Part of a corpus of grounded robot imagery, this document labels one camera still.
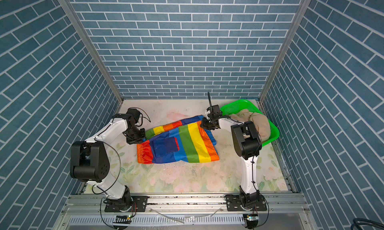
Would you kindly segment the rainbow striped shorts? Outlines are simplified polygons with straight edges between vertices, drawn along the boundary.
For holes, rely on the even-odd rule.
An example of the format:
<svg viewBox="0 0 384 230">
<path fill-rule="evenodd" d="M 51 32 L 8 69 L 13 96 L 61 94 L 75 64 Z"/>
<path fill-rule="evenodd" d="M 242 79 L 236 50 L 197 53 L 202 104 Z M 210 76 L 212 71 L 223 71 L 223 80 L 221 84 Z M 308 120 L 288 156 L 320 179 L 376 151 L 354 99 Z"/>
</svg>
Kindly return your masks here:
<svg viewBox="0 0 384 230">
<path fill-rule="evenodd" d="M 200 127 L 202 120 L 203 116 L 198 115 L 147 130 L 144 142 L 137 145 L 138 163 L 218 161 L 217 142 L 210 130 Z"/>
</svg>

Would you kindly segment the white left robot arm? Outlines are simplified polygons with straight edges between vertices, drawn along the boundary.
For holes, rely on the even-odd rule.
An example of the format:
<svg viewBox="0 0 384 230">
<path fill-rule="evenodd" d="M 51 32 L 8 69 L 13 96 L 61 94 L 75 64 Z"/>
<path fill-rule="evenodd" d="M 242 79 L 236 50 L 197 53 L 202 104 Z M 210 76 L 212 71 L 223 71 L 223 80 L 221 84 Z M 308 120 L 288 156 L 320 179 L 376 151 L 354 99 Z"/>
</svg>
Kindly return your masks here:
<svg viewBox="0 0 384 230">
<path fill-rule="evenodd" d="M 125 114 L 115 114 L 97 133 L 71 146 L 71 177 L 86 182 L 93 190 L 99 189 L 99 193 L 106 197 L 102 201 L 106 212 L 137 213 L 146 210 L 148 197 L 131 196 L 129 187 L 118 182 L 118 177 L 110 171 L 106 150 L 119 135 L 124 135 L 129 145 L 142 143 L 146 137 L 142 128 L 143 118 L 136 108 L 127 110 Z"/>
</svg>

